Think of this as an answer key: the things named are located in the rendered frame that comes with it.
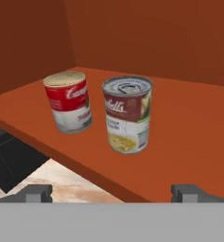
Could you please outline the bright red and white can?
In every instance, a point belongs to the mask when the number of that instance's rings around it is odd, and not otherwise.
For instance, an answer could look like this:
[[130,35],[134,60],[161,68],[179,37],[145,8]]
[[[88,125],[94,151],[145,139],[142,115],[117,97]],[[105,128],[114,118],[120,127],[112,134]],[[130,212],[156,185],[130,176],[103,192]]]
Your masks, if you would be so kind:
[[43,85],[61,132],[78,132],[91,126],[92,113],[84,73],[60,72],[46,77]]

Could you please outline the dark red soup can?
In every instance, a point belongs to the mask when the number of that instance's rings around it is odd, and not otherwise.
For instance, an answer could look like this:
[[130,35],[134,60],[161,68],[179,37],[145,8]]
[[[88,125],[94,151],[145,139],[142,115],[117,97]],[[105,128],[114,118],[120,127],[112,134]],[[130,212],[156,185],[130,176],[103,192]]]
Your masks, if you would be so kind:
[[134,154],[146,148],[153,83],[149,78],[121,76],[103,85],[108,141],[113,150]]

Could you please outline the orange-brown cabinet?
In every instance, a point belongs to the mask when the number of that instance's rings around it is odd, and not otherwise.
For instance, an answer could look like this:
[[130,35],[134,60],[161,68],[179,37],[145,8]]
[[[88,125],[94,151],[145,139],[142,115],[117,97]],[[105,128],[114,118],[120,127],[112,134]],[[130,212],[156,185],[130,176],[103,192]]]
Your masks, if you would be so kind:
[[[42,79],[86,74],[93,124],[58,131]],[[147,148],[108,145],[102,83],[153,79]],[[126,202],[224,198],[224,0],[0,0],[0,127]]]

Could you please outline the black hob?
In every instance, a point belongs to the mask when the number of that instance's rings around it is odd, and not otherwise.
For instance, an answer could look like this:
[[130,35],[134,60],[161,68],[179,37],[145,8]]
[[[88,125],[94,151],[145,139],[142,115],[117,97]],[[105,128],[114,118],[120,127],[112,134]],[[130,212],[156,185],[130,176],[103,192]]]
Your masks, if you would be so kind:
[[49,158],[0,129],[0,189],[8,193]]

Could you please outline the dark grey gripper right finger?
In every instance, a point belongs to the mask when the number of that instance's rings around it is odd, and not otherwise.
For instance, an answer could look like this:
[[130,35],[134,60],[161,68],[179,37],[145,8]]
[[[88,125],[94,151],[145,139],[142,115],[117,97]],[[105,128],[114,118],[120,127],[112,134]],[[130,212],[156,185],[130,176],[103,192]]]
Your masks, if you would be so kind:
[[181,203],[216,203],[224,202],[223,198],[207,194],[194,184],[172,184],[171,185],[172,202]]

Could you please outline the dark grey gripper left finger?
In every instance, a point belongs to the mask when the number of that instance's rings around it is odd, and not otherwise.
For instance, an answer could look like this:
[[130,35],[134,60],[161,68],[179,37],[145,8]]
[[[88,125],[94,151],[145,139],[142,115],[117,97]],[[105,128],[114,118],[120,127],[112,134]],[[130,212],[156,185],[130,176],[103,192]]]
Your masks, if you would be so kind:
[[0,199],[0,202],[12,203],[42,203],[53,202],[51,194],[53,187],[51,184],[30,184],[18,193]]

